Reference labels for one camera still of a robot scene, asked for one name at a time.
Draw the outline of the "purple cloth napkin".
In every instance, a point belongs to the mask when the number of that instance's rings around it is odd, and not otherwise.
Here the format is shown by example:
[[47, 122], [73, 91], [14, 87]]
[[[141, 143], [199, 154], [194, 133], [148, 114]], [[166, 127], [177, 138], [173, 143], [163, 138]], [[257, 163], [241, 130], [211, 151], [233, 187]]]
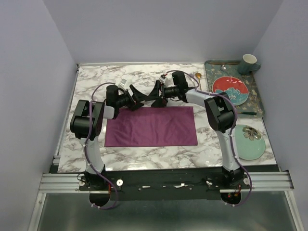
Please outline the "purple cloth napkin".
[[116, 119], [108, 120], [105, 147], [166, 147], [198, 144], [193, 108], [172, 106], [122, 108]]

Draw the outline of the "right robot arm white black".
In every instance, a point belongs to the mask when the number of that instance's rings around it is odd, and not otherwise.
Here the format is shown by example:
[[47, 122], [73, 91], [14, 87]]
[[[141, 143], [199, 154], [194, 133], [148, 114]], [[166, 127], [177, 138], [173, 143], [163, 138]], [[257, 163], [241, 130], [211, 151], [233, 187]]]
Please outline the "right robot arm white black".
[[235, 143], [233, 130], [236, 126], [237, 113], [227, 93], [209, 93], [189, 87], [187, 73], [178, 70], [168, 71], [172, 74], [173, 87], [165, 87], [156, 81], [151, 93], [144, 97], [145, 101], [153, 101], [153, 107], [164, 107], [169, 98], [177, 97], [185, 103], [193, 103], [205, 108], [210, 127], [216, 132], [222, 152], [222, 185], [228, 189], [239, 184], [244, 176]]

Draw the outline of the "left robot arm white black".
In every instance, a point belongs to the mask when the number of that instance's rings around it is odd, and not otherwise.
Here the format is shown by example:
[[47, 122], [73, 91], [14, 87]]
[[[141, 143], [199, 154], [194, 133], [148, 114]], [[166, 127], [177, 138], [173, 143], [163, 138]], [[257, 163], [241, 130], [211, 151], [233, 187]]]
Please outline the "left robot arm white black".
[[106, 85], [105, 100], [96, 101], [94, 94], [92, 94], [90, 101], [79, 100], [70, 122], [71, 132], [79, 139], [83, 147], [87, 162], [86, 172], [93, 175], [90, 184], [96, 190], [102, 190], [107, 183], [106, 177], [102, 175], [105, 164], [101, 158], [98, 144], [103, 120], [116, 119], [122, 107], [135, 111], [144, 105], [142, 102], [147, 98], [132, 85], [129, 86], [132, 94], [111, 82], [107, 82]]

